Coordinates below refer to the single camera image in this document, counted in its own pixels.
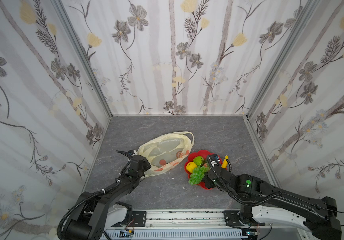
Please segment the yellow toy banana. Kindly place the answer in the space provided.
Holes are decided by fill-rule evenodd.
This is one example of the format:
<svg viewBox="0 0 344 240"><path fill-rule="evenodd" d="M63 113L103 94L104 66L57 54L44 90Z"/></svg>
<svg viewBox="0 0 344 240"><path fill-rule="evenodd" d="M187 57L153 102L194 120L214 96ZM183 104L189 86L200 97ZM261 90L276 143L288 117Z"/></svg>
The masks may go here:
<svg viewBox="0 0 344 240"><path fill-rule="evenodd" d="M222 163L222 168L223 168L223 169L226 169L226 168L228 167L228 165L229 165L229 156L226 155L226 156L224 157L224 160L223 160L223 163Z"/></svg>

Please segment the green toy grape bunch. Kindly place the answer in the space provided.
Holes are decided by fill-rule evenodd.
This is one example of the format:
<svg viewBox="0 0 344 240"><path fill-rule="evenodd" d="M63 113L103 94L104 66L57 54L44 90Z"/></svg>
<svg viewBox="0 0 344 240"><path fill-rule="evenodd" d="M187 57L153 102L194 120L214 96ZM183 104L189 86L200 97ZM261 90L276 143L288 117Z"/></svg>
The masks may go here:
<svg viewBox="0 0 344 240"><path fill-rule="evenodd" d="M190 185L199 185L203 178L205 177L205 174L210 170L209 167L197 167L193 173L190 175L190 179L189 179L189 184Z"/></svg>

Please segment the red flower-shaped plate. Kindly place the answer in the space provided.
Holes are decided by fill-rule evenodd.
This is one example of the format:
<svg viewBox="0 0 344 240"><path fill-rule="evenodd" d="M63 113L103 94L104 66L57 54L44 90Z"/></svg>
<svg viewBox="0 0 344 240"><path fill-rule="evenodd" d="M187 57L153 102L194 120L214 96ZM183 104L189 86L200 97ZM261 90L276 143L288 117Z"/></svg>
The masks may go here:
<svg viewBox="0 0 344 240"><path fill-rule="evenodd" d="M215 159L221 164L223 169L232 171L232 165L229 161L229 156L221 159L217 154L210 153L207 150L200 150L189 154L188 161L185 163L185 171L189 176L188 183L191 186L198 185L203 189L210 190L216 187L214 181L208 177L210 167L207 161L207 156L215 155Z"/></svg>

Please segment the cream printed plastic bag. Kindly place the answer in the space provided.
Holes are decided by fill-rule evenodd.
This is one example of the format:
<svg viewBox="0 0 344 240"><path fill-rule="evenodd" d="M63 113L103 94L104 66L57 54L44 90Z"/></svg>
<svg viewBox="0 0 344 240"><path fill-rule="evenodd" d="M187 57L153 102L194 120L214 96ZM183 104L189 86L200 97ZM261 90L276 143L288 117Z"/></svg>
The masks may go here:
<svg viewBox="0 0 344 240"><path fill-rule="evenodd" d="M185 131L165 134L141 145L137 154L145 157L151 165L145 176L158 176L175 168L188 157L194 143L194 134Z"/></svg>

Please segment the yellow toy lemon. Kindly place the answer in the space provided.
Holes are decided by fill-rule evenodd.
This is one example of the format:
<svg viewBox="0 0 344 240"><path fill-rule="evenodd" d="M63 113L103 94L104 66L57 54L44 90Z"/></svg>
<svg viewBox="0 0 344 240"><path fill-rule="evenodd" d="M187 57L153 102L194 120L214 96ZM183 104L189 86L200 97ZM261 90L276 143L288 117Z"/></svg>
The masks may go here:
<svg viewBox="0 0 344 240"><path fill-rule="evenodd" d="M198 167L198 165L194 162L189 162L186 165L186 171L190 174L193 173L193 171Z"/></svg>

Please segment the green toy lime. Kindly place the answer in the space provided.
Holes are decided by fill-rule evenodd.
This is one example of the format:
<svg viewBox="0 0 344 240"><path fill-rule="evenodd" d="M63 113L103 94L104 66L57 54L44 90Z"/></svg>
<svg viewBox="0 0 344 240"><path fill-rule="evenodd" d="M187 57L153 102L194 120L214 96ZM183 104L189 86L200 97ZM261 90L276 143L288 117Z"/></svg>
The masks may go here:
<svg viewBox="0 0 344 240"><path fill-rule="evenodd" d="M195 163L198 167L202 167L205 163L205 159L202 156L197 156L193 159L193 163Z"/></svg>

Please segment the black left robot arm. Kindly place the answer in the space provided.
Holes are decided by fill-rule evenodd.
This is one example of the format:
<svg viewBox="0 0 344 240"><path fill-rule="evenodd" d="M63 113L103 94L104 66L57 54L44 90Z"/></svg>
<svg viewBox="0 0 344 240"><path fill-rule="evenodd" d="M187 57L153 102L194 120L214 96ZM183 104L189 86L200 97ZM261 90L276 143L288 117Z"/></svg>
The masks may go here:
<svg viewBox="0 0 344 240"><path fill-rule="evenodd" d="M108 210L121 197L134 191L140 179L151 168L141 155L130 155L115 183L95 193L82 193L76 204L60 220L57 236L60 240L99 240L107 221Z"/></svg>

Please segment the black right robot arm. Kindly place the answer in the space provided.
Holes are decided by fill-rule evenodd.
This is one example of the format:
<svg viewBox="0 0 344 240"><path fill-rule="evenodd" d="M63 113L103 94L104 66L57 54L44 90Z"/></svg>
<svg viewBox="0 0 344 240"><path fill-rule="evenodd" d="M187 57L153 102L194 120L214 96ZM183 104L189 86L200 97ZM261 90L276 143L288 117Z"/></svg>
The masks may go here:
<svg viewBox="0 0 344 240"><path fill-rule="evenodd" d="M257 207L269 204L305 218L303 225L320 240L340 240L342 226L337 219L335 199L304 197L248 174L234 175L222 168L216 155L207 156L208 177L215 186L241 205Z"/></svg>

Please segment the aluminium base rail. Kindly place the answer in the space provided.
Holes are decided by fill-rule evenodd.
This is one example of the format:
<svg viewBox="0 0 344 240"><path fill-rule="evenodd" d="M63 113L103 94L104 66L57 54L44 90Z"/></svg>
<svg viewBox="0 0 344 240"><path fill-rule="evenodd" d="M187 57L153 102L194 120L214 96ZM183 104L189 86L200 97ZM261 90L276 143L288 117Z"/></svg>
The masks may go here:
<svg viewBox="0 0 344 240"><path fill-rule="evenodd" d="M69 240L312 240L305 218L271 207L253 208L253 220L231 210L132 210L115 205L106 219L69 221Z"/></svg>

